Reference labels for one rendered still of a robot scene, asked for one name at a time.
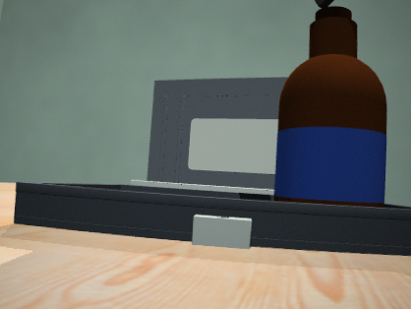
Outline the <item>brown bottle with blue label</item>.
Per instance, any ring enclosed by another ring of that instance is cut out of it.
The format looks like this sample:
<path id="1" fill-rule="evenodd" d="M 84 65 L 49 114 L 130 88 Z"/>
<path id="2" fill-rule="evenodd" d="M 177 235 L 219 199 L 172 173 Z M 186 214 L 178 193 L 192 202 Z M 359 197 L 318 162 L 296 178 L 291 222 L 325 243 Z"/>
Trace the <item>brown bottle with blue label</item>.
<path id="1" fill-rule="evenodd" d="M 280 94 L 274 201 L 383 208 L 385 164 L 382 82 L 357 59 L 352 12 L 321 8 Z"/>

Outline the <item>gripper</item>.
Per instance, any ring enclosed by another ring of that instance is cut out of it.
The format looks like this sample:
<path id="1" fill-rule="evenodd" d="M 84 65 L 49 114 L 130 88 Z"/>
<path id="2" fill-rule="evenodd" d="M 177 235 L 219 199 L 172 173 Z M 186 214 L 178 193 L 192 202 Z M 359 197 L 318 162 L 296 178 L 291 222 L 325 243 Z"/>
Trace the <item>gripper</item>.
<path id="1" fill-rule="evenodd" d="M 324 8 L 330 5 L 334 0 L 315 0 L 315 1 L 320 8 Z"/>

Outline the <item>dark grey tray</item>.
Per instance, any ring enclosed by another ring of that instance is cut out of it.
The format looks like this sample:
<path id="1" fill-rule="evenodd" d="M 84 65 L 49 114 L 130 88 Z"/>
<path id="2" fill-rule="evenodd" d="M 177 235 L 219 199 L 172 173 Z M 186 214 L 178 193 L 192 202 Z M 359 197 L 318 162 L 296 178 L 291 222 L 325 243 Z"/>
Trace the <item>dark grey tray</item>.
<path id="1" fill-rule="evenodd" d="M 16 182 L 16 224 L 192 242 L 195 215 L 251 218 L 250 247 L 411 256 L 407 206 L 275 202 L 267 194 L 125 184 Z"/>

